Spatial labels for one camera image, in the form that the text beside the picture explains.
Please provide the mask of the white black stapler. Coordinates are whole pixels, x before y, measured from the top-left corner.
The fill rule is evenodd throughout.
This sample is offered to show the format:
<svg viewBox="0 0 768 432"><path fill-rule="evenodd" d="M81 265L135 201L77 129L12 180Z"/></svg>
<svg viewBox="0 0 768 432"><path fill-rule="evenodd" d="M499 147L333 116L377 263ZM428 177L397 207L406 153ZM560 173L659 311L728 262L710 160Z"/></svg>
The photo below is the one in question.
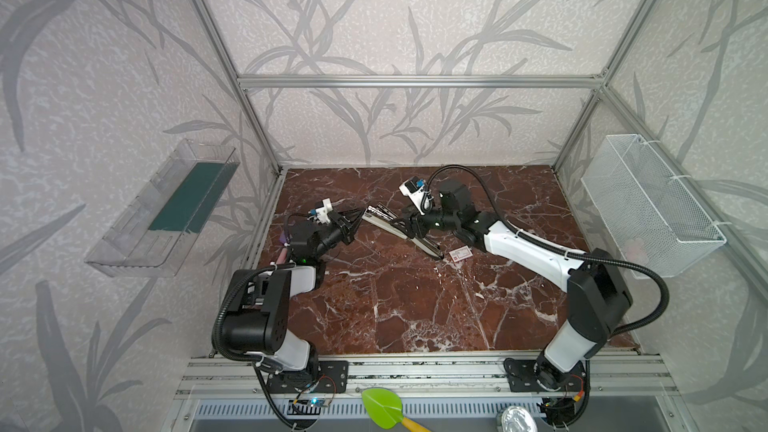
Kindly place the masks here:
<svg viewBox="0 0 768 432"><path fill-rule="evenodd" d="M390 209L381 205L368 205L363 220L385 232L402 239L415 237L404 218L396 216Z"/></svg>

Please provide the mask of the red white staple box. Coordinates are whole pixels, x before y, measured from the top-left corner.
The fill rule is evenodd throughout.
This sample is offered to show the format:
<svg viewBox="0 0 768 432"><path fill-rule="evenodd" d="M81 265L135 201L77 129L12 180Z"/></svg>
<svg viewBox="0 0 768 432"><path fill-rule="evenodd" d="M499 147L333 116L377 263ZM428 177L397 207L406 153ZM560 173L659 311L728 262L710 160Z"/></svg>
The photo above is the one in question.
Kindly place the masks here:
<svg viewBox="0 0 768 432"><path fill-rule="evenodd" d="M453 262L458 263L467 260L473 256L472 250L468 246L462 246L449 252L450 258Z"/></svg>

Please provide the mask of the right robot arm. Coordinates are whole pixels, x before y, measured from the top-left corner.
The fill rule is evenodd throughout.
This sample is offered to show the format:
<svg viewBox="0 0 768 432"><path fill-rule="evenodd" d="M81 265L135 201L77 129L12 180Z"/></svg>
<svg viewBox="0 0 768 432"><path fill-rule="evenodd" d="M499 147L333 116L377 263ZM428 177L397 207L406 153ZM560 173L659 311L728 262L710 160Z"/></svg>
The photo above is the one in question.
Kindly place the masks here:
<svg viewBox="0 0 768 432"><path fill-rule="evenodd" d="M399 191L411 202L402 217L408 236L449 231L466 246L511 260L565 293L567 318L532 367L533 380L545 390L561 389L576 368L612 337L653 323L668 308L669 288L656 272L617 260L602 249L568 249L530 234L505 219L498 206L478 210L469 189L456 180L444 182L433 195L426 181L413 177ZM625 269L650 278L659 289L655 308L630 323L623 321L633 304L622 275Z"/></svg>

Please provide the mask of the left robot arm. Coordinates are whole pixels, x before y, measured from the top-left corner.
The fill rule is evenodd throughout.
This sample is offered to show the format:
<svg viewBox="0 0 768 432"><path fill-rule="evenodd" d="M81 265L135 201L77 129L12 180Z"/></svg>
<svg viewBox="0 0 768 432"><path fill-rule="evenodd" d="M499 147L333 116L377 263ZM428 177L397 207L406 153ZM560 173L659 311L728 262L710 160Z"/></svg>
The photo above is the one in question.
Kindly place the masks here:
<svg viewBox="0 0 768 432"><path fill-rule="evenodd" d="M285 257L261 269L236 271L212 327L214 350L221 356L249 362L258 371L319 376L316 347L289 330L290 302L313 292L324 281L324 256L355 239L365 210L316 208L283 228Z"/></svg>

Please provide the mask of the purple plastic tool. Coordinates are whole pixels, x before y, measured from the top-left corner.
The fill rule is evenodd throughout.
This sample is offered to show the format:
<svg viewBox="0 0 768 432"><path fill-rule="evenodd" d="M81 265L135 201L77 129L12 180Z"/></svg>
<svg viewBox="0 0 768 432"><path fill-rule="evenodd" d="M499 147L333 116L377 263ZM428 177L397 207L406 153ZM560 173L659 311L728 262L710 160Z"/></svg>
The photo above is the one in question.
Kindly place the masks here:
<svg viewBox="0 0 768 432"><path fill-rule="evenodd" d="M289 255L289 243L289 237L287 236L286 232L283 232L280 236L281 249L275 261L276 264L283 264L287 261Z"/></svg>

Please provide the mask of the green plastic scoop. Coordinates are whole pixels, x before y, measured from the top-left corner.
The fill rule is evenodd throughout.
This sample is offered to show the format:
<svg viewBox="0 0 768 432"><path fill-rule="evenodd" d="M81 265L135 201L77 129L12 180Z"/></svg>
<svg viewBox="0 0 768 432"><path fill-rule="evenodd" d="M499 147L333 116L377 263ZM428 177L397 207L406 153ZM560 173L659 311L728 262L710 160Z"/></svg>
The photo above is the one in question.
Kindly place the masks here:
<svg viewBox="0 0 768 432"><path fill-rule="evenodd" d="M385 388L368 388L361 393L362 403L369 418L380 428L390 430L402 425L411 432L429 432L429 429L407 418L401 398Z"/></svg>

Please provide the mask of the pink object in basket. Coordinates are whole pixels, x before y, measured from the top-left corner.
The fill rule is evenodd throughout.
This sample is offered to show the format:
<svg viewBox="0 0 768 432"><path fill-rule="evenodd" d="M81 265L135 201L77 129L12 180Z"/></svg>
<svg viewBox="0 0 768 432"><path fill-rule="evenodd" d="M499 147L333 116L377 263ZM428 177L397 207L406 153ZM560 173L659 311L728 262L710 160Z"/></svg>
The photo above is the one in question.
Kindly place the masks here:
<svg viewBox="0 0 768 432"><path fill-rule="evenodd" d="M627 240L621 247L622 254L629 262L646 265L649 262L649 255L643 239L634 238Z"/></svg>

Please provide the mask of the silver foil roll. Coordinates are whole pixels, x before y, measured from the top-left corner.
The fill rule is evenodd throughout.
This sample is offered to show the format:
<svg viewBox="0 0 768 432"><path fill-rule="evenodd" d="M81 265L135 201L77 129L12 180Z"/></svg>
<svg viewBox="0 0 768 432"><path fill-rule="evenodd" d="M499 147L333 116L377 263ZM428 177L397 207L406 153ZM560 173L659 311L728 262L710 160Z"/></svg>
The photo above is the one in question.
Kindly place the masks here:
<svg viewBox="0 0 768 432"><path fill-rule="evenodd" d="M496 417L498 432L537 432L532 414L522 406L509 406Z"/></svg>

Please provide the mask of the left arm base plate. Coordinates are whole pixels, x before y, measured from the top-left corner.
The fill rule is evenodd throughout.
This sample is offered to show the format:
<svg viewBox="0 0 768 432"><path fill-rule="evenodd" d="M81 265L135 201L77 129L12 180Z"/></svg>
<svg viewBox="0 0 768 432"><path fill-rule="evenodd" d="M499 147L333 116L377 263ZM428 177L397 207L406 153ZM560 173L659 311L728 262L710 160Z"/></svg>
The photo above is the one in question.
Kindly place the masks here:
<svg viewBox="0 0 768 432"><path fill-rule="evenodd" d="M301 371L270 374L267 387L270 393L298 393L309 389L320 393L343 393L347 388L350 363L346 360L320 359Z"/></svg>

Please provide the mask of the clear plastic wall bin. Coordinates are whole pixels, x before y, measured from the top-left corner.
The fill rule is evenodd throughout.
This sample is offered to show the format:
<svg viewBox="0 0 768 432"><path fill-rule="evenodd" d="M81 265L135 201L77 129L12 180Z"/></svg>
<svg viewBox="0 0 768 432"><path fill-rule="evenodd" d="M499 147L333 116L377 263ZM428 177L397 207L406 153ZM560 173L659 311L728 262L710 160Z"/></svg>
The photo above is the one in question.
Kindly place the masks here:
<svg viewBox="0 0 768 432"><path fill-rule="evenodd" d="M239 165L233 146L181 140L85 263L112 278L175 276Z"/></svg>

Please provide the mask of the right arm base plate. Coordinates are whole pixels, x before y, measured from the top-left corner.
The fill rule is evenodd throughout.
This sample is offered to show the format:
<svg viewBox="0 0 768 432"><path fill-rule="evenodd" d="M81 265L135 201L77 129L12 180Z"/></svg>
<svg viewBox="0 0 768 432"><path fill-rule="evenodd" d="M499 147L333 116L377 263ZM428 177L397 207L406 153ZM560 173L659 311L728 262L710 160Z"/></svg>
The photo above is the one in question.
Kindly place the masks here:
<svg viewBox="0 0 768 432"><path fill-rule="evenodd" d="M506 358L503 370L512 392L579 393L585 389L588 378L583 362L578 362L570 372L562 372L543 358Z"/></svg>

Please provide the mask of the aluminium front rail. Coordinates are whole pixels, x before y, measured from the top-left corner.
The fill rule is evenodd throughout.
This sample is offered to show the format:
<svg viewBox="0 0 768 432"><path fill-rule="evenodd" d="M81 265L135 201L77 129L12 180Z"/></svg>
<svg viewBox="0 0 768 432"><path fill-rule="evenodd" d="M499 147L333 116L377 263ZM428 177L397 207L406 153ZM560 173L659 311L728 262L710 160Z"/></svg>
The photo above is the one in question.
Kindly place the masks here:
<svg viewBox="0 0 768 432"><path fill-rule="evenodd" d="M324 381L322 386L338 398L357 398L371 387L387 388L404 398L545 396L550 392L535 380L509 376L504 367L508 358L522 362L537 355L532 350L325 355L322 362L346 361L348 367L337 374L333 385ZM661 356L627 348L597 354L590 360L589 377L571 378L558 393L581 390L590 390L593 397L680 394ZM190 360L174 394L176 400L262 396L250 365L218 357Z"/></svg>

